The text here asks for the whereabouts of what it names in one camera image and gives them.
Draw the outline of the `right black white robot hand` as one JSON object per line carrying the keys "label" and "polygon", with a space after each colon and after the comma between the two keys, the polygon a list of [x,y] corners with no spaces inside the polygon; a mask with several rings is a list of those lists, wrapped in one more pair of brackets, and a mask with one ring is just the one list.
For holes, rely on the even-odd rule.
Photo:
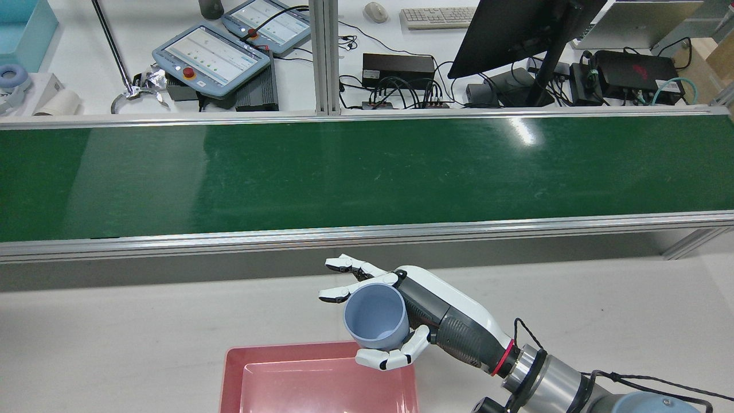
{"label": "right black white robot hand", "polygon": [[516,341],[484,306],[429,270],[401,265],[388,271],[346,254],[326,259],[325,266],[354,275],[356,283],[321,290],[323,302],[352,303],[358,288],[386,285],[400,293],[405,304],[411,329],[407,339],[395,349],[362,347],[356,354],[357,364],[380,371],[403,368],[432,344],[463,363],[505,378],[520,354]]}

